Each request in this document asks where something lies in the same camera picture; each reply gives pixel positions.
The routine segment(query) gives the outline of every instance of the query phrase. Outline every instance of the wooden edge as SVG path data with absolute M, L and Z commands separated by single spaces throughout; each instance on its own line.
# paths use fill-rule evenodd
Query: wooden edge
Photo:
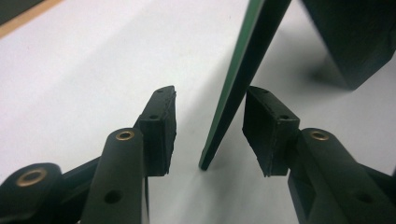
M 12 31 L 18 29 L 20 26 L 24 25 L 28 21 L 34 19 L 41 13 L 47 11 L 62 1 L 63 0 L 45 0 L 36 6 L 31 7 L 27 11 L 22 12 L 19 16 L 0 26 L 0 38 L 8 35 Z

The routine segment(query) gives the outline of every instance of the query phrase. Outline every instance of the mounting hole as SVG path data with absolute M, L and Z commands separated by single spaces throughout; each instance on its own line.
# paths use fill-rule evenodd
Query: mounting hole
M 23 175 L 21 175 L 17 180 L 17 185 L 19 187 L 28 187 L 32 186 L 41 180 L 43 180 L 47 175 L 47 171 L 40 167 L 34 170 L 30 170 Z
M 318 132 L 318 131 L 312 132 L 312 133 L 311 133 L 311 137 L 312 137 L 312 138 L 315 138 L 315 139 L 317 139 L 317 140 L 319 140 L 319 141 L 326 141 L 326 140 L 329 140 L 329 135 L 327 135 L 326 133 Z
M 122 198 L 122 192 L 120 190 L 111 190 L 105 196 L 106 203 L 117 203 Z
M 374 202 L 374 199 L 370 194 L 360 191 L 360 190 L 353 192 L 353 196 L 363 203 L 373 203 Z
M 126 141 L 134 137 L 134 133 L 131 131 L 125 131 L 118 133 L 116 138 L 120 141 Z
M 281 115 L 280 118 L 281 118 L 281 119 L 289 119 L 289 116 L 287 116 L 287 115 Z

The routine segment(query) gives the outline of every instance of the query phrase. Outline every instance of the white surface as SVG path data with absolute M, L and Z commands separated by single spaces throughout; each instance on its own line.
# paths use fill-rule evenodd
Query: white surface
M 151 223 L 297 223 L 286 177 L 263 178 L 241 105 L 207 172 L 198 169 L 247 1 L 64 1 L 0 39 L 0 181 L 25 165 L 64 172 L 101 154 L 156 89 L 175 85 L 170 175 L 149 180 Z M 292 1 L 252 85 L 302 123 L 334 133 L 391 174 L 396 62 L 356 91 L 317 81 L 326 49 Z

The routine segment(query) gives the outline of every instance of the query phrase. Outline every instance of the brass insert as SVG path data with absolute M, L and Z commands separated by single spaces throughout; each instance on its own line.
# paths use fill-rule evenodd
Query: brass insert
M 318 132 L 318 131 L 311 132 L 311 137 L 315 138 L 319 141 L 329 140 L 329 135 L 327 135 L 326 133 Z
M 47 175 L 47 171 L 42 167 L 36 168 L 34 170 L 30 170 L 24 173 L 23 175 L 21 175 L 20 178 L 18 178 L 17 185 L 19 187 L 32 186 L 43 180 L 46 177 L 46 175 Z
M 126 141 L 133 137 L 134 137 L 134 132 L 131 132 L 131 131 L 124 131 L 124 132 L 118 133 L 116 136 L 116 138 L 120 141 Z

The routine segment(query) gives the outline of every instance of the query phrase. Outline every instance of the screw hole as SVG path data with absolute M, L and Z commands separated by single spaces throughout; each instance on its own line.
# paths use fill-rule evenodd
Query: screw hole
M 326 141 L 329 139 L 329 136 L 327 134 L 321 132 L 312 132 L 311 137 L 320 141 Z
M 122 192 L 120 190 L 111 190 L 105 196 L 106 203 L 117 203 L 122 198 Z
M 134 133 L 130 131 L 118 133 L 116 138 L 121 141 L 129 140 L 134 137 Z
M 281 115 L 280 118 L 281 118 L 281 119 L 289 119 L 289 116 L 287 116 L 287 115 Z
M 17 180 L 17 185 L 19 187 L 32 186 L 41 180 L 43 180 L 47 175 L 47 170 L 40 167 L 31 171 L 28 171 L 21 175 Z

